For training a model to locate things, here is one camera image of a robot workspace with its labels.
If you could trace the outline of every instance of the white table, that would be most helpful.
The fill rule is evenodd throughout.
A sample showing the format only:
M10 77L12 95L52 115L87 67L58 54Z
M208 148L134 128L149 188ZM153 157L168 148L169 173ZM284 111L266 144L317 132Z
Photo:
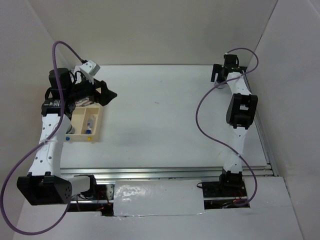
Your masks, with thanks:
M66 142L61 168L222 167L231 151L203 136L195 121L199 101L213 87L211 73L212 66L102 66L96 78L118 97L104 109L100 142ZM217 89L199 113L202 128L225 142L230 100L228 87ZM255 124L243 156L253 167L267 165Z

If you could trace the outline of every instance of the white wall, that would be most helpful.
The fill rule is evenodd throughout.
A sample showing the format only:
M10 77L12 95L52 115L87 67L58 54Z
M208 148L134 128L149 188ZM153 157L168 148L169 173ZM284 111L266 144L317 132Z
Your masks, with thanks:
M305 240L320 235L319 11L320 0L279 0L248 75Z
M55 40L101 65L211 65L232 48L255 49L276 0L30 2ZM239 55L247 66L251 55Z
M41 132L41 104L49 87L52 40L24 0L1 1L0 10L0 185L13 165L34 147ZM17 224L24 198L16 187L32 158L13 175L5 192L5 209ZM13 232L0 217L1 239Z

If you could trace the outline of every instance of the gray wall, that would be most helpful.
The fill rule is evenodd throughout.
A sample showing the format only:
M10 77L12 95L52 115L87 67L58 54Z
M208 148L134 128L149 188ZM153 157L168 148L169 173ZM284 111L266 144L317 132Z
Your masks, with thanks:
M39 141L41 104L49 87L52 40L24 0L1 1L0 14L0 185L13 165ZM5 210L17 225L24 197L18 176L25 176L33 158L15 172L5 191ZM13 232L0 217L1 238Z
M276 0L30 2L55 40L101 65L211 65L232 48L255 49ZM251 55L239 54L247 66Z
M320 235L319 10L319 0L279 0L248 75L305 240Z

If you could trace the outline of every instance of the clear plastic bottle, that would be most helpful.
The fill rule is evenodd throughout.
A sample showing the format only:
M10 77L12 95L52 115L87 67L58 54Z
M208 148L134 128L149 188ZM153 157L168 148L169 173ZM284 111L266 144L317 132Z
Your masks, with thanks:
M85 132L86 134L92 134L92 131L94 129L94 124L95 124L95 116L90 115L86 125L86 132Z

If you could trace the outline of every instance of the robotic arm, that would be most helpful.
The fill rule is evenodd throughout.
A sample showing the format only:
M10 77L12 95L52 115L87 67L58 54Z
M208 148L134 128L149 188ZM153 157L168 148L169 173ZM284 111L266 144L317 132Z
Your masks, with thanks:
M214 64L211 81L230 87L232 99L226 113L226 122L232 128L230 145L240 154L243 154L246 135L249 127L254 122L258 97L252 95L244 80L243 69L239 67L237 55L225 54L224 64ZM222 188L238 189L243 185L242 161L232 152L231 158L224 163L219 182Z
M72 196L82 193L90 196L95 193L96 179L93 175L79 175L71 179L61 178L60 160L64 138L71 126L71 117L76 108L75 102L89 97L95 103L107 105L117 94L107 88L104 81L94 78L100 66L89 60L80 67L81 82L71 81L67 68L58 68L63 97L65 99L62 123L56 134L37 152L27 176L17 180L17 187L31 205L67 204ZM61 101L55 72L49 73L51 87L45 93L42 104L42 133L40 143L57 127L60 120Z

